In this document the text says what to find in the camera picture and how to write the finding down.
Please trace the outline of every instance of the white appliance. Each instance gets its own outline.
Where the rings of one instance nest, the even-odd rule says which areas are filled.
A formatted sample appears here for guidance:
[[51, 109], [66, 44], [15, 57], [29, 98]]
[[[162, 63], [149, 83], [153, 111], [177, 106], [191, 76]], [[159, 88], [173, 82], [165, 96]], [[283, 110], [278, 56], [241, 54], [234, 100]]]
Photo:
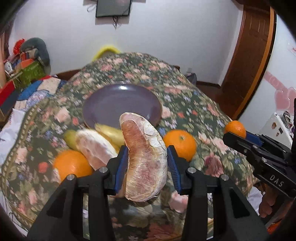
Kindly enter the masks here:
[[277, 113], [272, 114], [258, 134], [266, 135], [289, 148], [292, 146], [293, 139], [290, 136], [290, 131], [285, 127], [280, 115]]

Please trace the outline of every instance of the human hand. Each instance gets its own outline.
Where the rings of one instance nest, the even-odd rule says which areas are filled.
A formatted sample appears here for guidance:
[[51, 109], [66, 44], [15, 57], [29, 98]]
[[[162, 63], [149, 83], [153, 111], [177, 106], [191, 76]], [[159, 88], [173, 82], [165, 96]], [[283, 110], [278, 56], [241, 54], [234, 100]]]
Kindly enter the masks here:
[[[265, 218], [267, 215], [272, 213], [272, 206], [275, 204], [276, 198], [279, 195], [277, 190], [267, 185], [265, 185], [265, 187], [265, 195], [259, 205], [259, 214], [262, 218]], [[278, 219], [282, 219], [288, 213], [292, 203], [292, 201], [288, 202], [282, 213], [277, 217]]]

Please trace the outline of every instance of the blue gripper pad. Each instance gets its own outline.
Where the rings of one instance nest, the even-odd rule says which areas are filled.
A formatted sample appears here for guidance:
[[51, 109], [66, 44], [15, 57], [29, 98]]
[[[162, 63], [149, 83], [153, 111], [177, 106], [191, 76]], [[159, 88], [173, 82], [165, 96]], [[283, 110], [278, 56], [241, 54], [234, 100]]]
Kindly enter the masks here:
[[260, 140], [259, 136], [256, 136], [254, 134], [252, 134], [251, 132], [247, 131], [247, 137], [246, 140], [248, 140], [249, 142], [252, 142], [254, 145], [261, 147], [262, 146], [262, 142]]

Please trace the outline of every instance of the door frame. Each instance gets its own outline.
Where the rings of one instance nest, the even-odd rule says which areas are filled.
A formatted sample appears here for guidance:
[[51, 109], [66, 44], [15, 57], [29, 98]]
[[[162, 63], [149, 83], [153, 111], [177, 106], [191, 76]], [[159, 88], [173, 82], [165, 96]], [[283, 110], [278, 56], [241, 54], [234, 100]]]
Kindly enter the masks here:
[[[226, 79], [228, 77], [228, 75], [230, 73], [230, 70], [231, 70], [231, 67], [235, 62], [235, 57], [236, 57], [236, 54], [238, 52], [240, 41], [241, 41], [241, 38], [242, 38], [242, 32], [243, 32], [243, 29], [244, 29], [245, 19], [246, 19], [246, 12], [243, 11], [242, 24], [241, 24], [241, 28], [240, 28], [240, 32], [239, 32], [239, 37], [238, 37], [238, 40], [237, 40], [237, 45], [235, 47], [233, 57], [231, 59], [228, 71], [227, 71], [224, 79]], [[267, 38], [267, 43], [266, 43], [265, 51], [264, 51], [264, 54], [263, 54], [263, 58], [262, 58], [260, 66], [259, 66], [259, 69], [258, 69], [258, 71], [257, 71], [257, 73], [256, 73], [256, 75], [254, 77], [252, 85], [251, 85], [250, 89], [248, 90], [245, 98], [243, 99], [240, 106], [235, 111], [234, 115], [230, 116], [230, 118], [233, 119], [233, 120], [238, 119], [243, 114], [244, 110], [247, 108], [249, 102], [251, 101], [253, 95], [255, 94], [255, 92], [256, 92], [256, 90], [257, 90], [257, 88], [258, 88], [258, 86], [259, 86], [259, 84], [260, 84], [260, 82], [261, 82], [261, 80], [263, 78], [263, 75], [264, 75], [264, 73], [266, 71], [266, 68], [267, 68], [267, 65], [268, 65], [268, 62], [269, 62], [269, 59], [270, 59], [270, 56], [271, 56], [271, 52], [272, 52], [272, 49], [273, 49], [273, 46], [274, 46], [275, 33], [276, 33], [276, 14], [275, 14], [274, 10], [272, 8], [270, 8], [269, 32], [268, 32], [268, 38]]]

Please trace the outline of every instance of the purple plate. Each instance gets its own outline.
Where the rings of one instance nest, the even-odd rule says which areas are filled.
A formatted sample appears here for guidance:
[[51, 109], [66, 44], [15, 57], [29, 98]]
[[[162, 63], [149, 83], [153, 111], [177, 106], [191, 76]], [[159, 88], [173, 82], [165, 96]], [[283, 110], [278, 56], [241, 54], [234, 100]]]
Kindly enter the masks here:
[[162, 105], [145, 87], [115, 84], [94, 92], [82, 108], [84, 122], [89, 128], [94, 128], [95, 123], [120, 128], [119, 117], [124, 112], [141, 115], [156, 126], [161, 119]]

